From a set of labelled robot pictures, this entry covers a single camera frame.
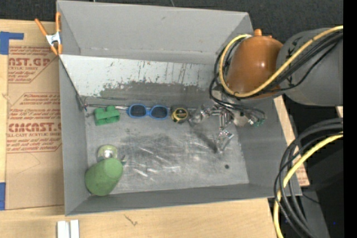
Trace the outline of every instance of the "orange clip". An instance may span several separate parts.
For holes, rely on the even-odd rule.
[[[60,38],[60,31],[61,31],[61,13],[57,12],[56,13],[56,33],[53,35],[48,35],[44,26],[38,20],[37,18],[35,19],[36,24],[38,25],[41,33],[46,37],[47,41],[49,42],[51,46],[51,51],[56,55],[61,55],[62,54],[62,44],[61,44],[61,38]],[[57,42],[58,46],[57,49],[54,46],[54,43]]]

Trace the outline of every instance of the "yellow cable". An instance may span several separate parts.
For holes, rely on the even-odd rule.
[[[239,35],[235,38],[233,38],[229,43],[228,45],[226,45],[226,47],[224,48],[223,52],[222,52],[222,55],[221,55],[221,58],[219,59],[219,68],[218,68],[218,73],[219,73],[219,79],[220,81],[222,82],[223,84],[223,87],[224,89],[227,91],[227,89],[229,89],[229,87],[227,86],[227,84],[225,83],[224,81],[224,78],[223,78],[223,61],[224,61],[224,57],[225,55],[227,54],[228,50],[232,47],[232,45],[234,43],[236,43],[238,40],[242,39],[242,38],[247,38],[247,37],[251,37],[252,35],[249,35],[249,34],[242,34],[242,35]]]
[[[223,88],[225,89],[225,91],[227,93],[229,93],[230,95],[234,95],[235,97],[237,98],[244,98],[244,97],[247,97],[247,96],[251,96],[251,95],[254,95],[258,92],[260,92],[262,89],[264,89],[268,84],[270,84],[274,79],[276,79],[278,77],[279,74],[281,74],[283,72],[283,70],[285,70],[293,60],[295,60],[297,58],[297,56],[299,54],[302,53],[303,50],[305,50],[307,47],[309,47],[309,45],[311,45],[313,42],[316,42],[318,39],[330,34],[330,33],[333,33],[335,31],[338,31],[338,30],[342,30],[344,28],[343,25],[341,26],[336,26],[336,27],[333,27],[331,29],[328,29],[318,35],[316,35],[315,37],[313,37],[312,39],[310,39],[309,41],[307,41],[304,45],[302,45],[266,82],[264,82],[261,86],[259,86],[258,88],[250,91],[250,92],[247,92],[247,93],[238,93],[236,91],[233,91],[231,90],[225,80],[224,80],[224,77],[223,77],[223,61],[224,61],[224,57],[226,55],[226,53],[228,52],[228,50],[230,49],[231,45],[237,41],[239,38],[236,37],[234,38],[233,40],[231,40],[229,42],[229,44],[226,46],[226,48],[224,49],[222,55],[221,55],[221,58],[220,58],[220,61],[219,61],[219,68],[218,68],[218,72],[219,72],[219,79],[221,81],[221,84],[223,86]]]
[[[325,145],[343,137],[343,132],[341,132],[342,135],[334,135],[334,136],[330,136],[328,138],[326,138],[325,140],[319,142],[318,144],[316,144],[313,148],[311,148],[309,151],[307,151],[294,165],[293,167],[288,171],[288,173],[286,174],[284,180],[283,180],[283,186],[286,187],[289,180],[291,179],[291,177],[293,176],[293,174],[297,171],[297,169],[299,169],[299,167],[303,164],[303,162],[305,162],[308,158],[310,158],[316,151],[320,150],[322,147],[324,147]],[[278,191],[277,193],[278,195],[278,200],[280,201],[281,199],[281,190]],[[279,225],[279,204],[276,201],[274,203],[274,210],[273,210],[273,218],[274,218],[274,226],[277,232],[277,236],[279,238],[284,238],[281,229],[280,229],[280,225]]]

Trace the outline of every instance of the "wooden board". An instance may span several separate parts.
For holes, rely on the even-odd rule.
[[[60,220],[79,220],[82,238],[276,237],[266,199],[67,216],[61,206],[0,212],[2,237],[56,237]]]

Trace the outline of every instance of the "cable bundle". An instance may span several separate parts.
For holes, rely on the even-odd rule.
[[[258,95],[266,93],[276,93],[278,91],[285,91],[291,88],[297,87],[301,84],[309,75],[311,70],[326,56],[328,55],[343,38],[343,26],[336,26],[334,28],[328,29],[324,32],[319,33],[306,43],[304,43],[268,80],[261,84],[256,89],[247,92],[239,93],[237,91],[231,90],[225,80],[224,71],[226,65],[226,55],[231,53],[233,46],[240,39],[240,36],[234,38],[225,49],[222,50],[219,56],[219,80],[225,92],[237,99],[249,99],[254,98]],[[308,60],[321,53],[321,56],[316,60],[315,63],[307,70],[306,74],[299,80],[298,83],[290,85],[290,87],[285,89],[274,89],[284,80],[289,78],[295,71],[297,71],[302,65],[304,65]]]
[[[280,170],[274,183],[274,225],[279,238],[283,238],[279,226],[279,208],[288,223],[301,237],[316,237],[309,229],[303,211],[301,210],[293,191],[291,177],[297,169],[315,152],[325,145],[343,137],[343,118],[329,119],[317,123],[302,132],[286,149],[281,160]],[[296,153],[295,149],[303,145]],[[288,187],[292,205],[287,198],[285,188]]]
[[[227,45],[227,47],[230,47],[231,49],[228,53],[228,56],[226,57],[225,63],[223,64],[223,70],[224,70],[223,72],[225,72],[226,68],[230,64],[230,60],[231,60],[230,55],[231,55],[232,51],[235,48],[237,48],[239,46],[239,44],[241,43],[241,41],[246,39],[247,37],[251,37],[251,35],[243,34],[243,35],[237,36],[236,38],[231,40],[230,43]],[[266,115],[265,115],[264,111],[262,111],[258,108],[254,108],[251,106],[246,106],[246,105],[238,103],[237,98],[228,94],[225,91],[225,89],[223,88],[223,86],[219,80],[219,72],[217,71],[217,68],[218,68],[220,60],[222,59],[222,55],[223,55],[224,51],[227,52],[228,50],[223,49],[220,52],[220,54],[217,57],[216,63],[214,65],[215,76],[214,76],[214,78],[210,84],[210,87],[209,87],[210,98],[212,100],[214,100],[218,105],[223,106],[224,108],[241,112],[241,115],[242,116],[245,115],[248,119],[252,120],[254,122],[254,125],[262,124],[266,119]],[[214,90],[218,90],[219,92],[221,92],[221,95],[222,95],[221,99],[218,99],[217,97],[214,96],[214,94],[213,94]]]

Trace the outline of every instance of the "cardboard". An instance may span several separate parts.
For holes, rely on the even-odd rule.
[[[44,22],[48,33],[54,24]],[[8,55],[6,209],[63,204],[58,58],[34,21],[0,21],[25,33]]]

